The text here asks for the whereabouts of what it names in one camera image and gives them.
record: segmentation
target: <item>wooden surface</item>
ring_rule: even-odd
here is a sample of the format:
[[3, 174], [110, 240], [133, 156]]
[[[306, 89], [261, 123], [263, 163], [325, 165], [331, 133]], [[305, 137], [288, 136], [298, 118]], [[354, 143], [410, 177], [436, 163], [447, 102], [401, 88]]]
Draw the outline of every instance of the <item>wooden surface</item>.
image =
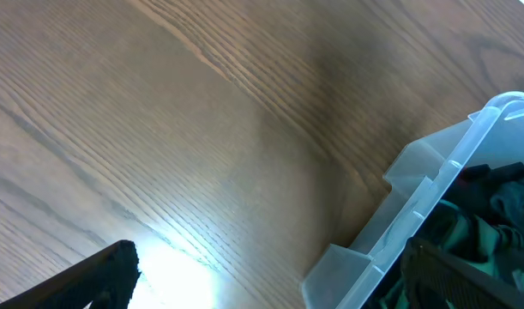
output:
[[301, 307], [402, 147], [511, 89], [515, 0], [0, 0], [0, 301], [132, 239], [133, 307]]

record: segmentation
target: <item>wooden table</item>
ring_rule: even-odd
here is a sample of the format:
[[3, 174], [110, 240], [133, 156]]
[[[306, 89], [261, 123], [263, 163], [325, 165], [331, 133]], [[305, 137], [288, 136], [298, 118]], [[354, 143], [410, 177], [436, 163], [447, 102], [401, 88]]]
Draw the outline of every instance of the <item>wooden table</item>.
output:
[[401, 149], [512, 89], [516, 0], [0, 0], [0, 301], [131, 239], [131, 307], [301, 307]]

